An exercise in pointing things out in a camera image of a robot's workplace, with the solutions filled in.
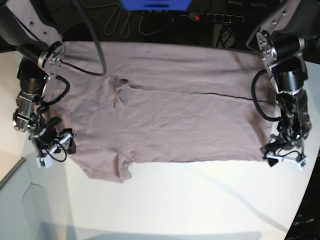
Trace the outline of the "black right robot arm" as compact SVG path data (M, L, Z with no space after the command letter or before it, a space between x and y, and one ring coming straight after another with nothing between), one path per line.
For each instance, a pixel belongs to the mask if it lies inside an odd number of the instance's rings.
M66 45L60 40L47 43L40 39L14 13L9 1L0 2L0 37L10 47L22 54L22 60L17 71L20 92L16 97L17 108L12 116L13 127L19 132L28 132L29 140L35 147L36 160L40 166L49 166L49 161L59 162L54 154L63 152L65 156L76 152L74 133L71 128L57 131L56 126L61 123L60 117L46 120L43 115L50 106L60 102L69 92L70 83L57 73L60 64L72 67L91 76L104 76L107 64L103 50L81 1L73 1L82 16L90 36L95 44L102 72L92 72L77 67L62 60L66 52ZM45 89L48 81L54 79L65 85L63 92L51 101L44 101Z

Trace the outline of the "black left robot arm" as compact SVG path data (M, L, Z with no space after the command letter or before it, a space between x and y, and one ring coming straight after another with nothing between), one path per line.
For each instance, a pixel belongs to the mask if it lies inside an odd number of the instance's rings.
M282 0L252 32L248 48L256 39L264 67L253 78L251 95L259 114L269 122L277 122L278 135L261 147L263 159L272 167L278 162L307 165L305 140L312 129L308 113L308 97L304 83L308 71L303 51L309 40L320 36L320 2L318 0ZM267 74L276 91L279 117L269 117L258 103L256 85Z

